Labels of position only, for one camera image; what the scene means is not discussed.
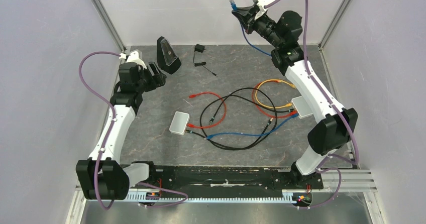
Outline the white network switch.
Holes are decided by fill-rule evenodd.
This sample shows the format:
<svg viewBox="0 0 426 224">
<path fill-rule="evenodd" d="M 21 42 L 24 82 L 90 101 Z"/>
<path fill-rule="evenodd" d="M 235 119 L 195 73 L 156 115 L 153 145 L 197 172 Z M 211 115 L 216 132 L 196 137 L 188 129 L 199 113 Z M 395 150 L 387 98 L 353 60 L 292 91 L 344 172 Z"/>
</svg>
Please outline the white network switch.
<svg viewBox="0 0 426 224">
<path fill-rule="evenodd" d="M 303 96 L 295 97 L 291 100 L 291 103 L 294 109 L 298 113 L 298 117 L 300 119 L 310 117 L 313 115 L 311 108 L 309 107 L 307 101 L 303 98 Z"/>
<path fill-rule="evenodd" d="M 170 124 L 169 131 L 172 134 L 184 135 L 189 119 L 190 115 L 188 113 L 176 111 Z"/>
</svg>

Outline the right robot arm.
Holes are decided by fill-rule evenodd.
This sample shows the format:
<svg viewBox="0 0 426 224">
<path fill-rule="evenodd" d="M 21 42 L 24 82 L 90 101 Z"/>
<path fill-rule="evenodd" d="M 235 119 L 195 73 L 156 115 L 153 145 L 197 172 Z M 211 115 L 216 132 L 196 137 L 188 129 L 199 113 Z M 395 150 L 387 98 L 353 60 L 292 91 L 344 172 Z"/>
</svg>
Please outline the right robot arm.
<svg viewBox="0 0 426 224">
<path fill-rule="evenodd" d="M 285 11 L 275 22 L 267 14 L 257 17 L 258 13 L 257 6 L 232 10 L 247 34 L 256 32 L 274 47 L 271 51 L 274 66 L 296 86 L 316 121 L 307 135 L 309 147 L 291 166 L 291 184 L 303 188 L 327 155 L 350 141 L 358 114 L 354 108 L 345 108 L 335 100 L 315 74 L 298 43 L 303 31 L 302 17 L 294 11 Z"/>
</svg>

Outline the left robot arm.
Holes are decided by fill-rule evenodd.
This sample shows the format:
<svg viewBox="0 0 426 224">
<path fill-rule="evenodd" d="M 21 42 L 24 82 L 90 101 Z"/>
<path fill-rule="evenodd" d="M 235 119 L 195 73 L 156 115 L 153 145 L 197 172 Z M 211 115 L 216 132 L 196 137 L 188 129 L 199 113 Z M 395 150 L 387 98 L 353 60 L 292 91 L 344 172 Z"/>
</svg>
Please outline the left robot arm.
<svg viewBox="0 0 426 224">
<path fill-rule="evenodd" d="M 120 165 L 120 155 L 131 123 L 143 101 L 142 94 L 165 84 L 166 75 L 155 62 L 146 68 L 134 63 L 119 67 L 119 81 L 109 103 L 109 124 L 86 160 L 76 164 L 76 174 L 86 199 L 123 200 L 138 183 L 146 188 L 156 185 L 158 175 L 150 170 L 153 162 L 136 161 Z"/>
</svg>

